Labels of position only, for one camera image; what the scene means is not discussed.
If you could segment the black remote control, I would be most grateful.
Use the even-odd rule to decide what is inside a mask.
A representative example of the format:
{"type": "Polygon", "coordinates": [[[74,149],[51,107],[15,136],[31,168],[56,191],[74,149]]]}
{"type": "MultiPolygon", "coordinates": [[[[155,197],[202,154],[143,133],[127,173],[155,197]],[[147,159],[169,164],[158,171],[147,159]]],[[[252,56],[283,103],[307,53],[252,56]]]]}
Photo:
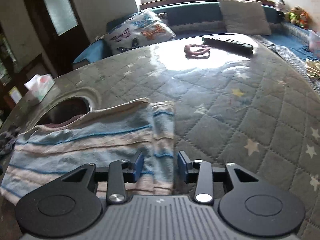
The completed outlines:
{"type": "Polygon", "coordinates": [[[204,35],[202,36],[202,41],[205,45],[231,53],[242,55],[253,54],[253,46],[251,44],[226,38],[225,35],[204,35]]]}

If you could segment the butterfly print pillow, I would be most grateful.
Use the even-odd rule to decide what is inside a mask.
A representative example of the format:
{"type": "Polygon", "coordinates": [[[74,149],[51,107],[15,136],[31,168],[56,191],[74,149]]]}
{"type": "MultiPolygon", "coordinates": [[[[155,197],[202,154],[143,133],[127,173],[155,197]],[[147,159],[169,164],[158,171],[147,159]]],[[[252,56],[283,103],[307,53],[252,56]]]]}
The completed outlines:
{"type": "Polygon", "coordinates": [[[176,34],[154,12],[143,10],[104,35],[114,55],[173,40],[176,34]]]}

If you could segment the dark wooden door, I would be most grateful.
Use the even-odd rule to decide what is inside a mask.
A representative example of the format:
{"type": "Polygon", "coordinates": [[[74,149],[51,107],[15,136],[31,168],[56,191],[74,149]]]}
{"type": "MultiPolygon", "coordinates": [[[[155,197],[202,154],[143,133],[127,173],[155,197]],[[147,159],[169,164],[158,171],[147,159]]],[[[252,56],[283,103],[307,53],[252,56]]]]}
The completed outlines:
{"type": "Polygon", "coordinates": [[[73,0],[24,0],[30,20],[58,76],[89,46],[73,0]]]}

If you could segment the clear plastic storage box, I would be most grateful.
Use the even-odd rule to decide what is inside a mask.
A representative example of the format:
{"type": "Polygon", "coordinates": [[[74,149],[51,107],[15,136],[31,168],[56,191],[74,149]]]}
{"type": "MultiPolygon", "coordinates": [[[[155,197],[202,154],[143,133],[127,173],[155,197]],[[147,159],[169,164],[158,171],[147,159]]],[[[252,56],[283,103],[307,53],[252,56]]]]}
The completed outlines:
{"type": "Polygon", "coordinates": [[[320,57],[320,35],[319,32],[309,29],[309,50],[320,57]]]}

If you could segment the blue sofa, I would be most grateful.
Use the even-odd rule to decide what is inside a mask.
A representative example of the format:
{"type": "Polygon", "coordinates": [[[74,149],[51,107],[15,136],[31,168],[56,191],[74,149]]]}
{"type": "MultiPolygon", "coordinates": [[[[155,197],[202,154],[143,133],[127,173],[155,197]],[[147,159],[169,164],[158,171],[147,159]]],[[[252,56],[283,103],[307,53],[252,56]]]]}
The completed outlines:
{"type": "MultiPolygon", "coordinates": [[[[268,5],[263,5],[267,22],[272,34],[265,36],[270,42],[285,46],[301,60],[319,60],[319,56],[309,50],[309,32],[305,29],[284,22],[280,12],[268,5]]],[[[176,34],[177,39],[206,34],[226,33],[219,3],[195,2],[181,3],[152,8],[161,20],[176,34]]],[[[89,45],[73,62],[73,68],[112,56],[111,48],[99,39],[89,45]]]]}

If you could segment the pink hair band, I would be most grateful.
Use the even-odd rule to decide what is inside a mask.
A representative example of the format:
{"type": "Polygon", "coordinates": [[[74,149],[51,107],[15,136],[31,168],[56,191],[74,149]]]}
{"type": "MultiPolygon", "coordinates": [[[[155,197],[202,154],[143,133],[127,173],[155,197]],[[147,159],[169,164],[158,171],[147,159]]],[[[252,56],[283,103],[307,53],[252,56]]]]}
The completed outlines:
{"type": "Polygon", "coordinates": [[[190,59],[207,59],[210,57],[210,48],[203,44],[188,44],[184,46],[184,53],[190,59]]]}

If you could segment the dark blue knitted cloth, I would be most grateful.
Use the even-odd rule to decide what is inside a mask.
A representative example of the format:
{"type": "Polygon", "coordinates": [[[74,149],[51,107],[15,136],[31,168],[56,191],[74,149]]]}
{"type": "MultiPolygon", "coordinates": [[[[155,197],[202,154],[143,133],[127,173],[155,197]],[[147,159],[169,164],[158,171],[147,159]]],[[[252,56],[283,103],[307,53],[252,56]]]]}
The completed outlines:
{"type": "Polygon", "coordinates": [[[1,133],[0,136],[0,155],[5,156],[12,152],[14,148],[18,134],[20,133],[20,128],[11,125],[8,130],[1,133]]]}

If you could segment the brown plush toy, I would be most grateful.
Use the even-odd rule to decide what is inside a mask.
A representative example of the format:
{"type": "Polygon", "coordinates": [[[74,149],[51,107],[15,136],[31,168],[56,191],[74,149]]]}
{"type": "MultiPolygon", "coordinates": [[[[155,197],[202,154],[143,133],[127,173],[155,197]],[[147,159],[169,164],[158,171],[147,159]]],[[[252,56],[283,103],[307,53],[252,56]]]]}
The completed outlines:
{"type": "Polygon", "coordinates": [[[304,12],[304,9],[300,6],[295,6],[290,11],[290,23],[293,25],[299,25],[300,16],[304,12]]]}

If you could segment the black white plush toy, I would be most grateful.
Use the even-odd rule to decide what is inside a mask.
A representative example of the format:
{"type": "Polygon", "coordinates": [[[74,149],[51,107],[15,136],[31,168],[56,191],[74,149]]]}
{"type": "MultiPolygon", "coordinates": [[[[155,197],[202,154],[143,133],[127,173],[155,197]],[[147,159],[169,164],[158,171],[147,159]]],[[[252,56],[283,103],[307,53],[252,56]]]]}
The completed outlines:
{"type": "Polygon", "coordinates": [[[279,0],[276,3],[276,10],[281,17],[285,17],[285,14],[288,12],[284,0],[279,0]]]}

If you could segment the orange plush toy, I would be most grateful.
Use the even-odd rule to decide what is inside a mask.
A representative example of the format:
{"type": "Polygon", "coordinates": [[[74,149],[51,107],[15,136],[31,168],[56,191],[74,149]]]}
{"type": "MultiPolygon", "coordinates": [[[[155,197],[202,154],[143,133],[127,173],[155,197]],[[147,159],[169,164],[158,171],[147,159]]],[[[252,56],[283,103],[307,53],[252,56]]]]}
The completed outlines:
{"type": "Polygon", "coordinates": [[[303,29],[308,30],[309,26],[309,15],[306,11],[303,11],[299,17],[299,26],[303,29]]]}

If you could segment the white tissue box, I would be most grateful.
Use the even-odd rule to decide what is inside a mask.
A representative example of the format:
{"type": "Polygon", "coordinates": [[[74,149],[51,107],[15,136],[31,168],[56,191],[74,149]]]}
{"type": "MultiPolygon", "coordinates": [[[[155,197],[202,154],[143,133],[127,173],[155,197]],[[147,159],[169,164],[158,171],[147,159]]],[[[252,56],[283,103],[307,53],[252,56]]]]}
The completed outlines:
{"type": "Polygon", "coordinates": [[[24,86],[38,102],[41,102],[54,84],[55,81],[50,74],[36,74],[24,86]]]}

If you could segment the blue striped towel garment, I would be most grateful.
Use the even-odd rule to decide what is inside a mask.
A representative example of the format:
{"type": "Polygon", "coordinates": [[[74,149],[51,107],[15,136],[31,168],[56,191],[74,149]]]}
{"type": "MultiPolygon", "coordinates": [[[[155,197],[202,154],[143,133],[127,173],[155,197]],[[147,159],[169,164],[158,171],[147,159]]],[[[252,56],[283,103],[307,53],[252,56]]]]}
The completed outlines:
{"type": "Polygon", "coordinates": [[[147,98],[88,112],[60,126],[37,125],[21,133],[1,183],[1,195],[16,204],[29,192],[88,163],[107,167],[144,156],[134,194],[169,195],[174,184],[175,106],[147,98]]]}

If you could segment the beige square cushion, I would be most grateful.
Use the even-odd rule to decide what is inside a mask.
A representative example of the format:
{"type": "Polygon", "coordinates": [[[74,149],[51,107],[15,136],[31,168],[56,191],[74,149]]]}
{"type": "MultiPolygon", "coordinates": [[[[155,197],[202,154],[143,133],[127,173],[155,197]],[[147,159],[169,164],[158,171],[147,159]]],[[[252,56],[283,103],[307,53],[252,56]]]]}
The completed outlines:
{"type": "Polygon", "coordinates": [[[271,35],[270,25],[260,1],[218,0],[228,33],[271,35]]]}

